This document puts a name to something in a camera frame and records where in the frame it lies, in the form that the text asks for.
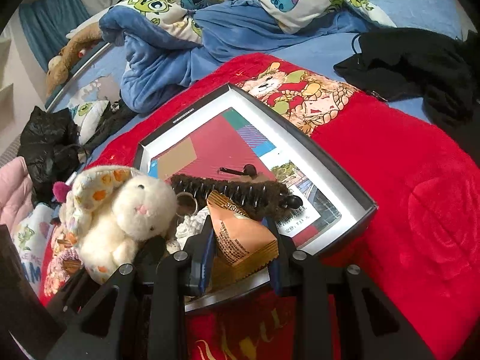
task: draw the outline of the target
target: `blue blanket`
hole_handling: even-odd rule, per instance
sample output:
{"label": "blue blanket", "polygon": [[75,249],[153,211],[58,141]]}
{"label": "blue blanket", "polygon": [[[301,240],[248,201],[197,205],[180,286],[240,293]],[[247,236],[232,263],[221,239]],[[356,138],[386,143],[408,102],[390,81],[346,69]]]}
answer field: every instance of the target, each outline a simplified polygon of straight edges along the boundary
{"label": "blue blanket", "polygon": [[100,20],[104,39],[125,45],[130,70],[123,75],[121,93],[135,112],[152,112],[236,56],[271,53],[318,36],[371,27],[344,9],[285,34],[258,0],[226,1],[196,11],[193,18],[202,29],[202,45],[173,37],[127,7],[113,7]]}

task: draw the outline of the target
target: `barcode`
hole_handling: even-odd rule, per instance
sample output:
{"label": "barcode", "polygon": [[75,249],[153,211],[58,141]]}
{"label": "barcode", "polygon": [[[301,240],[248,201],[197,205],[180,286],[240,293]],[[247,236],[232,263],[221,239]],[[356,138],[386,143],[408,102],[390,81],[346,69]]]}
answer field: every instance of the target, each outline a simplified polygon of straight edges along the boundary
{"label": "barcode", "polygon": [[299,216],[302,212],[304,212],[306,208],[301,206],[295,210],[291,210],[287,216],[284,216],[282,219],[277,221],[277,226],[284,226],[289,220],[291,220],[294,216]]}

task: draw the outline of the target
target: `picture on book cover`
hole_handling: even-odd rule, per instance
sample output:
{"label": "picture on book cover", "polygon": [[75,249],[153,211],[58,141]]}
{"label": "picture on book cover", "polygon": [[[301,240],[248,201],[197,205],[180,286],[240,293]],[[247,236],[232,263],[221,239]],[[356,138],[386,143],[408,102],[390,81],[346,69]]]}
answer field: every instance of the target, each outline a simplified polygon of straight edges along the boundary
{"label": "picture on book cover", "polygon": [[229,108],[204,123],[180,142],[152,158],[148,174],[168,180],[174,173],[231,179],[218,169],[242,169],[253,164],[258,173],[285,183],[303,206],[277,222],[281,234],[301,246],[330,228],[340,218],[338,209],[291,161],[248,120]]}

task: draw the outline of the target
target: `pink puffer jacket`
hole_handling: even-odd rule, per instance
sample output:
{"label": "pink puffer jacket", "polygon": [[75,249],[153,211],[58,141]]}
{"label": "pink puffer jacket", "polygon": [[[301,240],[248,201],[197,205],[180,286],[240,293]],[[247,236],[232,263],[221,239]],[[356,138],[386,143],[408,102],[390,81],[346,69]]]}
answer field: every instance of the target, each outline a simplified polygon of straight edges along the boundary
{"label": "pink puffer jacket", "polygon": [[23,157],[0,168],[0,225],[10,234],[32,212],[32,180]]}

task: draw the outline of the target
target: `silver screw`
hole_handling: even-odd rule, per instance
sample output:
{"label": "silver screw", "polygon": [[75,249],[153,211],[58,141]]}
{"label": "silver screw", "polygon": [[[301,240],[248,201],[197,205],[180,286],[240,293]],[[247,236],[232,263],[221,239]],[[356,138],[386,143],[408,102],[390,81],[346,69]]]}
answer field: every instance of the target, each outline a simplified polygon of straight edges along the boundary
{"label": "silver screw", "polygon": [[351,275],[358,275],[360,273],[360,270],[360,267],[355,264],[349,265],[346,269],[346,271]]}
{"label": "silver screw", "polygon": [[294,259],[299,260],[299,261],[303,261],[304,259],[307,258],[307,254],[302,250],[294,251],[292,253],[292,256],[293,256]]}
{"label": "silver screw", "polygon": [[173,258],[176,259],[177,261],[183,261],[187,257],[188,257],[188,253],[183,250],[177,251],[173,255]]}
{"label": "silver screw", "polygon": [[131,264],[122,264],[122,265],[120,266],[120,268],[118,269],[118,271],[119,271],[122,275],[128,275],[128,274],[131,273],[133,270],[134,270],[134,267],[133,267]]}

